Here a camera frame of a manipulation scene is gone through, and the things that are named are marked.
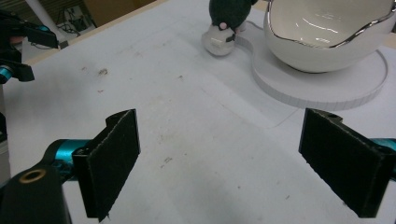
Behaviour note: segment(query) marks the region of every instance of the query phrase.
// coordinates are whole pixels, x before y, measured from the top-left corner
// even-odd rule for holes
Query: bowl base
[[[319,73],[306,72],[306,71],[300,70],[300,69],[298,69],[298,68],[295,68],[295,67],[291,66],[290,64],[288,64],[288,66],[289,66],[290,68],[292,68],[292,69],[298,71],[298,72],[303,72],[303,73],[308,73],[308,74],[323,74],[323,73],[328,73],[328,72],[319,72]]]
[[[262,90],[300,108],[336,111],[364,105],[379,94],[389,75],[380,50],[339,71],[313,74],[296,70],[268,49],[264,30],[249,21],[236,44],[252,52],[253,76]]]

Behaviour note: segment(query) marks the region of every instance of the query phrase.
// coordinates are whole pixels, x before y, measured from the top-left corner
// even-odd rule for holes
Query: silver bowl rim
[[[392,17],[393,14],[396,12],[396,0],[394,0],[394,1],[393,1],[393,5],[392,5],[392,7],[390,8],[390,12],[389,12],[386,16],[383,16],[383,17],[381,17],[381,18],[379,18],[379,19],[377,19],[377,20],[375,20],[375,21],[371,21],[371,22],[367,23],[366,25],[364,25],[363,27],[361,27],[355,34],[351,35],[351,36],[348,37],[346,40],[344,40],[344,41],[342,41],[342,42],[340,42],[340,43],[338,43],[338,44],[336,44],[336,45],[332,45],[332,46],[329,46],[329,47],[323,47],[323,46],[308,44],[308,43],[305,43],[305,42],[303,42],[303,41],[294,40],[294,39],[289,39],[289,38],[286,38],[286,37],[282,37],[282,36],[277,35],[277,34],[274,32],[273,27],[272,27],[272,23],[271,23],[271,8],[272,8],[272,4],[273,4],[274,2],[275,2],[275,0],[269,0],[269,1],[268,1],[268,7],[267,7],[267,11],[266,11],[266,17],[267,17],[266,19],[267,19],[267,21],[268,21],[268,26],[269,26],[269,28],[270,28],[270,30],[271,30],[271,33],[272,33],[274,36],[276,36],[276,37],[278,37],[278,38],[280,38],[280,39],[289,40],[289,41],[292,41],[292,42],[295,42],[295,43],[298,43],[298,44],[301,44],[301,45],[304,45],[304,46],[308,46],[308,47],[311,47],[311,48],[318,48],[318,49],[335,49],[335,48],[339,48],[339,47],[341,47],[341,46],[344,46],[345,44],[348,44],[348,43],[351,42],[353,39],[355,39],[356,37],[358,37],[359,35],[361,35],[362,33],[364,33],[364,32],[365,32],[367,29],[369,29],[370,27],[372,27],[372,26],[374,26],[374,25],[376,25],[376,24],[379,24],[379,23],[382,22],[382,21],[385,21],[385,20],[389,19],[389,18]]]

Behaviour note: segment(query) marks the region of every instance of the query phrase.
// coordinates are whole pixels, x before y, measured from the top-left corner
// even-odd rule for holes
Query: penguin figurine
[[[202,35],[204,47],[212,54],[223,56],[233,51],[235,34],[243,31],[251,6],[258,0],[210,0],[212,24]]]

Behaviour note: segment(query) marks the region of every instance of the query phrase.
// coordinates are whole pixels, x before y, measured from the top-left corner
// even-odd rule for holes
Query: screw hole
[[[41,179],[44,175],[46,175],[46,170],[44,169],[33,170],[22,175],[20,182],[22,184],[30,184]]]

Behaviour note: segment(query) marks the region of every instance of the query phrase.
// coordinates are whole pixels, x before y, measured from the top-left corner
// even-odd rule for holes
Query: white ceramic bowl
[[[335,71],[373,53],[392,30],[395,11],[396,0],[272,0],[265,39],[295,69]]]

